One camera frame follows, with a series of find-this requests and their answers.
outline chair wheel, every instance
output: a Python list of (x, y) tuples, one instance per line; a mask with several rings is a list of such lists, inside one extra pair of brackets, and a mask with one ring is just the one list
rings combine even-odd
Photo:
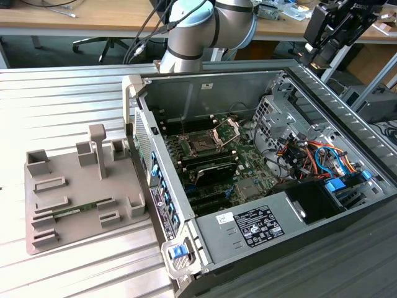
[(73, 52), (75, 52), (75, 53), (80, 53), (80, 51), (79, 51), (79, 46), (78, 46), (78, 45), (74, 45), (74, 46), (72, 47), (72, 50), (73, 50)]

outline power supply label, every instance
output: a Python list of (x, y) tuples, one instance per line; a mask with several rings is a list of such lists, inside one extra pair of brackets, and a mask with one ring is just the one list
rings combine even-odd
[(283, 229), (267, 205), (237, 214), (234, 220), (250, 247), (284, 235)]

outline aluminum work surface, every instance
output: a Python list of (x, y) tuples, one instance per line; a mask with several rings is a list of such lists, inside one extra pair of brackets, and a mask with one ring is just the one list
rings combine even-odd
[[(88, 124), (103, 123), (107, 141), (122, 137), (121, 79), (134, 69), (0, 73), (0, 296), (173, 297), (151, 220), (35, 256), (25, 251), (25, 151), (75, 151)], [(203, 297), (396, 297), (396, 245), (393, 201)]]
[(76, 151), (87, 126), (123, 137), (122, 76), (134, 67), (0, 72), (0, 296), (174, 297), (150, 219), (29, 256), (24, 152)]

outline motherboard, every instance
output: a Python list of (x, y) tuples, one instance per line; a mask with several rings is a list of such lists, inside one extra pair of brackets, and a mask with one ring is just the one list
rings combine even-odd
[(168, 152), (198, 216), (262, 198), (277, 183), (249, 133), (230, 115), (163, 125)]

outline wooden desk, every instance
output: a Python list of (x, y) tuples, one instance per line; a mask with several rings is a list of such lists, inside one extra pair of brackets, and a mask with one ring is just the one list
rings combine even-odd
[[(28, 0), (40, 3), (39, 0)], [(314, 0), (308, 6), (314, 7)], [(0, 9), (0, 36), (52, 35), (85, 37), (135, 37), (152, 11), (149, 0), (79, 0), (74, 4), (72, 18), (44, 8), (27, 6), (18, 0), (12, 9)], [(254, 40), (304, 41), (308, 20), (297, 21), (281, 15), (282, 20), (258, 19)], [(148, 35), (159, 20), (157, 14), (148, 22), (142, 37)], [(357, 42), (397, 43), (374, 28), (369, 28)], [(7, 65), (0, 46), (0, 68)]]

